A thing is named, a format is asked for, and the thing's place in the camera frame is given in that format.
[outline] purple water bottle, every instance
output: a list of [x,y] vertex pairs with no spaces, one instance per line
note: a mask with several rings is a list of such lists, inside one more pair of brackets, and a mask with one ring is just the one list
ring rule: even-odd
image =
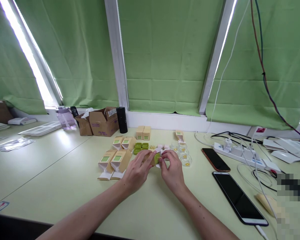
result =
[[76,128],[76,122],[73,118],[73,115],[70,112],[70,109],[65,106],[60,106],[56,110],[57,117],[61,123],[63,130],[69,130]]

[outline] black thermos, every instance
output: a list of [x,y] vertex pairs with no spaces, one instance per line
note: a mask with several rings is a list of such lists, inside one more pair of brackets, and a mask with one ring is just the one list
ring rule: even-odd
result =
[[117,115],[120,133],[126,133],[128,131],[126,109],[124,107],[117,107]]

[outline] smartphone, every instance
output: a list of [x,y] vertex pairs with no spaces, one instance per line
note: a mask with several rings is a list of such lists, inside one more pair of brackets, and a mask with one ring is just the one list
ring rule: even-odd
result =
[[215,170],[219,172],[230,172],[231,169],[212,148],[202,148],[201,151]]
[[229,173],[213,172],[212,175],[243,224],[260,226],[269,225],[268,221],[263,217]]

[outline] charging cable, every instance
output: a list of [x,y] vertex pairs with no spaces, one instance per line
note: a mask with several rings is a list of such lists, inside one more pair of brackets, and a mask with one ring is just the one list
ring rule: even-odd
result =
[[195,137],[195,139],[196,139],[198,142],[200,142],[200,143],[202,143],[202,144],[204,144],[204,145],[206,145],[206,146],[213,147],[213,146],[212,146],[212,145],[210,145],[210,144],[207,144],[207,143],[201,142],[201,141],[198,139],[198,137],[197,137],[197,132],[198,132],[198,131],[196,131],[196,132],[194,133],[194,137]]
[[262,228],[259,225],[255,226],[258,232],[261,234],[262,237],[264,237],[265,240],[269,240],[265,232],[262,230]]
[[235,35],[235,38],[234,38],[234,43],[233,43],[233,46],[232,46],[232,50],[231,50],[231,54],[230,54],[229,60],[228,60],[228,62],[227,62],[227,64],[226,64],[226,66],[225,66],[225,68],[224,68],[224,70],[223,70],[223,72],[222,72],[221,78],[220,78],[219,87],[218,87],[218,91],[217,91],[217,94],[216,94],[216,100],[215,100],[215,102],[214,102],[213,111],[212,111],[212,114],[211,114],[211,119],[210,119],[210,123],[209,123],[209,126],[208,126],[208,131],[207,131],[206,135],[207,135],[207,134],[209,133],[209,131],[210,131],[210,125],[211,125],[211,122],[212,122],[214,110],[215,110],[215,108],[216,108],[217,99],[218,99],[218,94],[219,94],[219,90],[220,90],[220,86],[221,86],[221,81],[222,81],[224,72],[226,71],[226,69],[227,69],[227,67],[228,67],[228,65],[229,65],[229,62],[230,62],[230,60],[231,60],[231,58],[232,58],[233,50],[234,50],[234,47],[236,46],[236,42],[237,42],[238,32],[239,32],[241,23],[242,23],[242,21],[243,21],[243,19],[244,19],[244,16],[246,15],[246,12],[247,12],[249,3],[250,3],[250,1],[248,0],[248,1],[247,1],[246,9],[244,10],[243,16],[242,16],[241,21],[240,21],[240,23],[239,23],[239,25],[238,25],[238,28],[237,28],[237,32],[236,32],[236,35]]

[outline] cardboard packaging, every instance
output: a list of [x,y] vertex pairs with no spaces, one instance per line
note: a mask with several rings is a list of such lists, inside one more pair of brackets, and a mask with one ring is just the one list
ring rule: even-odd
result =
[[123,149],[123,147],[121,146],[123,139],[124,139],[124,136],[116,136],[113,140],[112,146],[114,146],[115,149],[117,149],[117,150]]
[[139,126],[137,128],[137,139],[138,140],[143,140],[143,129],[144,129],[144,126]]
[[0,102],[0,123],[8,124],[13,119],[5,102]]
[[121,143],[121,146],[123,147],[123,149],[129,149],[130,152],[132,152],[136,142],[137,140],[135,137],[125,137],[123,142]]
[[143,129],[143,140],[150,140],[151,137],[151,127],[150,126],[144,126]]
[[[158,152],[156,153],[156,155],[154,155],[154,158],[153,158],[153,159],[151,160],[151,162],[150,162],[150,165],[152,165],[152,166],[157,166],[157,165],[159,165],[159,157],[162,156],[161,151],[160,151],[159,149],[156,149],[156,150],[158,150]],[[151,153],[147,154],[147,155],[144,157],[143,162],[146,161],[146,160],[150,157],[150,154],[151,154]]]
[[89,117],[81,118],[83,114],[80,114],[79,116],[76,116],[74,119],[78,121],[79,123],[79,129],[80,129],[80,135],[81,136],[92,136],[92,130],[89,123]]
[[119,180],[123,177],[132,156],[128,149],[118,150],[111,160],[111,166],[114,168],[114,173],[110,180]]
[[117,150],[111,149],[106,151],[106,153],[103,155],[101,160],[98,163],[98,166],[100,169],[103,170],[103,173],[101,173],[100,177],[98,177],[98,180],[107,180],[109,181],[114,169],[111,166],[111,160],[113,159],[114,155],[116,154]]
[[176,130],[176,136],[177,136],[179,144],[181,144],[181,145],[186,144],[186,141],[184,140],[184,136],[183,136],[182,131]]
[[89,112],[89,122],[94,136],[111,137],[119,129],[115,107]]

